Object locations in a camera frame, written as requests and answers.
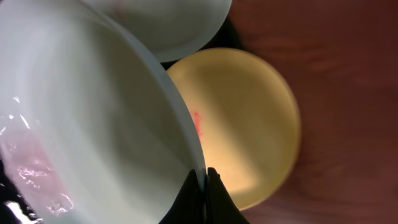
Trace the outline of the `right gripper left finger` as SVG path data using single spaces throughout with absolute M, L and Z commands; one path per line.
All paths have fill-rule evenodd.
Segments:
M 192 169 L 173 205 L 159 224 L 204 224 L 204 199 L 197 175 Z

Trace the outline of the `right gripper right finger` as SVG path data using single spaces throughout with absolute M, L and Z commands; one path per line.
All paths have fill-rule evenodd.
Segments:
M 206 177 L 206 223 L 249 224 L 229 196 L 217 171 L 209 167 Z

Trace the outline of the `yellow plate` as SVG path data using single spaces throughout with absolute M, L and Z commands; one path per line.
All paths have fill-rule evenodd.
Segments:
M 254 207 L 288 178 L 301 142 L 299 109 L 283 76 L 238 49 L 213 48 L 167 70 L 235 206 Z

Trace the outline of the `light blue plate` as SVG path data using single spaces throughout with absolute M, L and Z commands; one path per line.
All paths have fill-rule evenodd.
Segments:
M 204 47 L 224 23 L 232 0 L 84 0 L 140 40 L 160 62 Z
M 159 61 L 81 1 L 1 2 L 1 151 L 45 223 L 158 223 L 206 174 Z

